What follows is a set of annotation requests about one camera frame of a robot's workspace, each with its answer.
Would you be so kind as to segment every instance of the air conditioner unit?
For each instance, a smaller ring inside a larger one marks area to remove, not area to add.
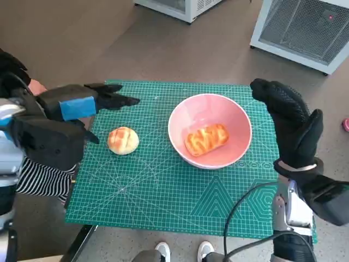
[[[142,5],[166,15],[192,23],[200,14],[222,0],[134,0],[135,5]]]
[[[264,0],[250,45],[332,74],[349,55],[349,0]]]

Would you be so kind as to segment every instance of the cutting mat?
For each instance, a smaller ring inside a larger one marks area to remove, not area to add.
[[[92,132],[101,143],[88,143],[67,210],[67,222],[183,233],[222,235],[234,203],[251,187],[275,181],[278,158],[273,122],[266,107],[253,100],[248,86],[118,81],[122,94],[138,97],[137,106],[102,110]],[[181,159],[167,134],[172,110],[200,93],[216,93],[240,104],[252,123],[252,143],[237,163],[200,170]],[[116,127],[133,128],[138,149],[117,156],[106,140]],[[262,238],[272,234],[270,204],[275,186],[252,193],[235,214],[228,234]]]

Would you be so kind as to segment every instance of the shoe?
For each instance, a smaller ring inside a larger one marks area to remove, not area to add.
[[[344,127],[344,130],[349,132],[349,118],[344,119],[342,125]]]
[[[155,247],[155,249],[157,251],[159,251],[161,253],[161,255],[163,255],[165,257],[166,262],[170,262],[171,252],[170,252],[170,247],[168,246],[168,244],[166,242],[158,243],[157,246]]]
[[[208,241],[203,241],[197,250],[197,262],[202,262],[202,259],[212,252],[214,252],[212,244]]]

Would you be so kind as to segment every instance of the bread roll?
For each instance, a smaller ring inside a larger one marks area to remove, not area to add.
[[[115,154],[132,153],[139,143],[138,135],[131,128],[119,127],[109,133],[108,147]]]
[[[228,139],[229,133],[225,126],[213,124],[190,133],[184,143],[189,153],[198,157],[224,145]]]

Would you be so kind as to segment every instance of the bowl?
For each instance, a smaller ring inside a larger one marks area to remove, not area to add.
[[[199,157],[192,156],[184,140],[189,133],[211,124],[223,124],[229,140]],[[174,149],[193,166],[219,169],[231,165],[246,153],[252,139],[251,122],[240,105],[218,94],[198,94],[182,101],[169,119],[169,137]]]

